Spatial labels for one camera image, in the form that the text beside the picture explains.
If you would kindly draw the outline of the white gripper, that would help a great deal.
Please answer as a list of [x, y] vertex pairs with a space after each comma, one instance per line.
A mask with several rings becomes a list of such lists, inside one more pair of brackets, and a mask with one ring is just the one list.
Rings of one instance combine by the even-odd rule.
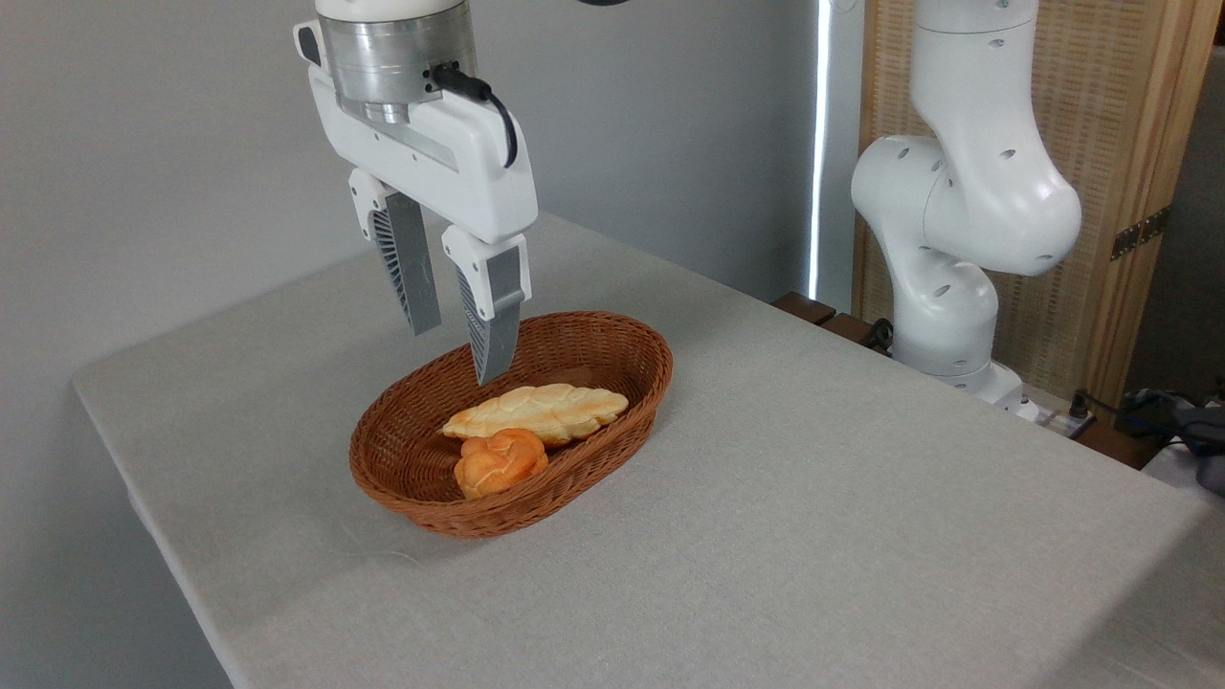
[[379, 249], [415, 335], [441, 324], [420, 205], [452, 223], [443, 253], [484, 387], [512, 365], [521, 305], [532, 298], [517, 233], [537, 221], [538, 202], [526, 143], [508, 148], [508, 120], [434, 82], [440, 65], [477, 72], [470, 22], [310, 21], [295, 27], [295, 44], [325, 137], [355, 168], [348, 184], [363, 237]]

